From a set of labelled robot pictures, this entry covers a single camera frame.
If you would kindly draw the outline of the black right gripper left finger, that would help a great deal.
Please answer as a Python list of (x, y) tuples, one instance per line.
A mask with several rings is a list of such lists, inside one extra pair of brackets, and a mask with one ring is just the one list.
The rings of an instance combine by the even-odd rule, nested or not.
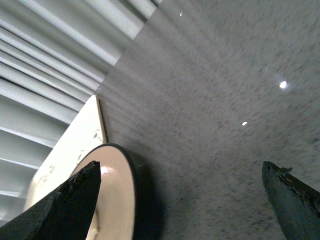
[(84, 240), (96, 209), (101, 166), (91, 161), (0, 228), (2, 240)]

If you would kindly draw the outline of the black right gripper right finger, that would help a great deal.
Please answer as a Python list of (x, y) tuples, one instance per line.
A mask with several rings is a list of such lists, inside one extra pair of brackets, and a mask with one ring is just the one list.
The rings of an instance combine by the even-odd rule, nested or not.
[(290, 171), (263, 162), (261, 177), (268, 201), (287, 240), (318, 240), (320, 193)]

